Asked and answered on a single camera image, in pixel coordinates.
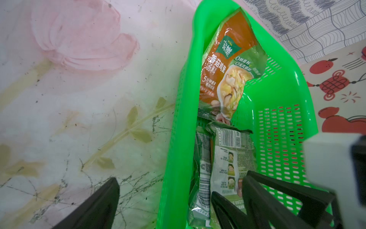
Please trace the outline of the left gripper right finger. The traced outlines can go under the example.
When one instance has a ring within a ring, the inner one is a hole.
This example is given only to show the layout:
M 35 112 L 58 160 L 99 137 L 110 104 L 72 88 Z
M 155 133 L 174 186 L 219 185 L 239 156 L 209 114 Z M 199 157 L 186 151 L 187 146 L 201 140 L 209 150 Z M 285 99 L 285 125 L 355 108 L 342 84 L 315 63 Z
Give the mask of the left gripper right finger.
M 307 222 L 293 214 L 287 207 L 270 194 L 262 184 L 273 187 L 281 192 L 292 194 L 292 186 L 263 175 L 247 175 L 243 178 L 243 200 L 251 229 L 311 229 Z

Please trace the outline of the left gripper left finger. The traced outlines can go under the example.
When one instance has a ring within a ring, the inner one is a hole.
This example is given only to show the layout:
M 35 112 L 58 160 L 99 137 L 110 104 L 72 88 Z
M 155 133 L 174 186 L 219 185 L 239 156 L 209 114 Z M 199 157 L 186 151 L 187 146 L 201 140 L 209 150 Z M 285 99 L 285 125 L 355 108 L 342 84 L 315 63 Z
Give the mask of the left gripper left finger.
M 53 229 L 110 229 L 119 196 L 120 186 L 112 177 Z

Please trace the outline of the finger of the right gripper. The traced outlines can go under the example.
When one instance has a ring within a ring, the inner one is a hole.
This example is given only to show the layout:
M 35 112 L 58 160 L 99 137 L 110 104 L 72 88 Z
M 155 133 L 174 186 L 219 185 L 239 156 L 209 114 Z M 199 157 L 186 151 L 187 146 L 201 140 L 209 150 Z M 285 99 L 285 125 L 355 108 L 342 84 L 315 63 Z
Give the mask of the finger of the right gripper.
M 221 229 L 249 229 L 247 215 L 218 192 L 212 192 L 211 205 Z
M 318 226 L 323 222 L 330 224 L 334 220 L 334 216 L 327 211 L 335 199 L 333 194 L 278 180 L 253 171 L 249 171 L 247 175 L 261 184 L 299 200 L 302 207 L 297 216 L 310 226 Z

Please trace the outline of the green barcode packet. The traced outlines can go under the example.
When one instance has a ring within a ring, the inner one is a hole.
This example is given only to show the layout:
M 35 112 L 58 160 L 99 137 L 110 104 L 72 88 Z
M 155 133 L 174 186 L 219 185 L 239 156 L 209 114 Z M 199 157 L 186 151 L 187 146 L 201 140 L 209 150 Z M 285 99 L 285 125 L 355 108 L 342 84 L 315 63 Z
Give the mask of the green barcode packet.
M 204 128 L 197 127 L 193 153 L 193 176 L 187 213 L 188 225 L 196 229 L 210 226 L 210 179 L 210 135 Z

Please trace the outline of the white red paper bag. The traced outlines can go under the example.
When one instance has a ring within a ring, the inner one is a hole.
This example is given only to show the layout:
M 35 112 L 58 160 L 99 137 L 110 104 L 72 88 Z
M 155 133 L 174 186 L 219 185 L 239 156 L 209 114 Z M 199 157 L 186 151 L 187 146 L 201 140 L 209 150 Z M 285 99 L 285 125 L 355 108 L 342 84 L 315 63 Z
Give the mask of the white red paper bag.
M 366 133 L 366 41 L 300 67 L 319 132 Z

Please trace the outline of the orange mushroom soup packet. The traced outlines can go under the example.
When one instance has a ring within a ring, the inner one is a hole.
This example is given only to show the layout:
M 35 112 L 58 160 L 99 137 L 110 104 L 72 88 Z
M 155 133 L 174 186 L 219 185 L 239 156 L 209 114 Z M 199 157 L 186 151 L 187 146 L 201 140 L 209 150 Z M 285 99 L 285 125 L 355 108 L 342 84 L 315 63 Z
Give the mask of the orange mushroom soup packet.
M 246 84 L 264 74 L 267 60 L 245 12 L 227 16 L 203 55 L 199 117 L 230 125 Z

